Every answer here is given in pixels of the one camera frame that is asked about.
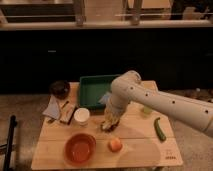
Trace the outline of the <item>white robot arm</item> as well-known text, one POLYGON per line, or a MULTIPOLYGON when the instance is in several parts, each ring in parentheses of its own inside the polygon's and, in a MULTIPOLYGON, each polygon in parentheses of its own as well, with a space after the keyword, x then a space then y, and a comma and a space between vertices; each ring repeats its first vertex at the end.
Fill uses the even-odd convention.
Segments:
POLYGON ((111 94, 101 126, 104 131, 120 121, 130 102, 136 102, 213 138, 213 103, 151 90, 143 87, 141 82, 140 74, 134 70, 125 72, 111 82, 111 94))

